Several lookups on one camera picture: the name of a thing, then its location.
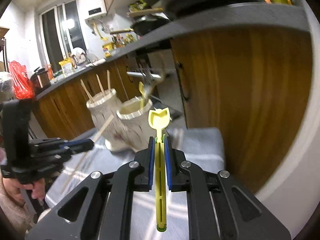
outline birch bark patterned vase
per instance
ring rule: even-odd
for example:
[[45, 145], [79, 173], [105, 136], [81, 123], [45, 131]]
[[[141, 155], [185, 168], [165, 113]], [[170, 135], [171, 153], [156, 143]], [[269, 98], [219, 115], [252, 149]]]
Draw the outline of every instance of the birch bark patterned vase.
[[100, 130], [111, 114], [115, 117], [102, 133], [102, 136], [107, 140], [107, 148], [111, 151], [125, 148], [126, 144], [117, 132], [121, 130], [123, 125], [116, 116], [116, 111], [122, 105], [122, 102], [117, 97], [116, 90], [113, 88], [111, 89], [111, 92], [105, 90], [105, 96], [100, 92], [92, 97], [92, 99], [93, 103], [89, 100], [86, 105], [91, 112], [93, 124], [98, 130]]
[[116, 116], [124, 125], [122, 138], [133, 150], [148, 148], [149, 137], [156, 137], [156, 131], [149, 126], [149, 110], [153, 109], [152, 101], [140, 108], [141, 97], [135, 97], [122, 104]]

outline human hand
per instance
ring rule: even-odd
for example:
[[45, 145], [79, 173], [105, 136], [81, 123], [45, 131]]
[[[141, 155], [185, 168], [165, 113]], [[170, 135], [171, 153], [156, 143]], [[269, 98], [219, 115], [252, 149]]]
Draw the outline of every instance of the human hand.
[[32, 190], [31, 197], [33, 199], [43, 200], [45, 197], [45, 181], [40, 179], [33, 184], [22, 185], [17, 179], [2, 179], [3, 186], [8, 196], [13, 202], [22, 207], [25, 203], [20, 189]]

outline window pane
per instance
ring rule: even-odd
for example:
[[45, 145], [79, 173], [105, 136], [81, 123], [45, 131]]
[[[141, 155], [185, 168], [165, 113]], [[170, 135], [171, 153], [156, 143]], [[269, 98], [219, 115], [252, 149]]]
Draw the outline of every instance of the window pane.
[[57, 11], [58, 11], [58, 19], [59, 19], [59, 26], [60, 26], [63, 47], [64, 47], [64, 50], [68, 54], [69, 52], [71, 53], [71, 49], [69, 46], [67, 32], [66, 32], [65, 28], [63, 28], [63, 25], [62, 25], [62, 23], [64, 22], [62, 5], [57, 7]]
[[81, 27], [80, 27], [80, 22], [79, 22], [76, 1], [66, 3], [65, 6], [66, 6], [67, 21], [69, 19], [72, 19], [74, 21], [74, 27], [73, 27], [73, 23], [72, 24], [70, 23], [70, 28], [69, 28], [72, 46], [74, 48], [79, 47], [84, 51], [86, 51], [86, 47], [84, 44], [84, 39], [82, 36]]
[[58, 40], [54, 10], [42, 15], [44, 40], [48, 51], [50, 64], [53, 72], [61, 69], [59, 61], [63, 60], [61, 48]]

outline red plastic bag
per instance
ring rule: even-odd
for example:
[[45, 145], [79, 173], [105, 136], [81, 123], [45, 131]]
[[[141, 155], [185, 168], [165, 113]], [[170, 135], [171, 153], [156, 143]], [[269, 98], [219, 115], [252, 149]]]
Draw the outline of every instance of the red plastic bag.
[[9, 70], [14, 82], [14, 93], [17, 99], [34, 98], [35, 94], [32, 84], [27, 76], [26, 66], [21, 66], [19, 62], [9, 62]]

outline blue gripper pad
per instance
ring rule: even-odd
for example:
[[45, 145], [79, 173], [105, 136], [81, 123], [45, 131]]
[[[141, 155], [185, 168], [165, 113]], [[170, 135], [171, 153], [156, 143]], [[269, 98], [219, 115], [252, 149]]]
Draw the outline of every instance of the blue gripper pad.
[[152, 147], [150, 151], [150, 163], [149, 163], [149, 181], [148, 181], [148, 186], [149, 189], [152, 189], [152, 184], [153, 184], [153, 170], [155, 167], [155, 139], [153, 138], [152, 142]]
[[169, 159], [169, 147], [167, 137], [164, 139], [164, 157], [165, 157], [165, 167], [167, 170], [167, 183], [169, 190], [172, 189], [172, 177], [171, 177], [171, 162]]

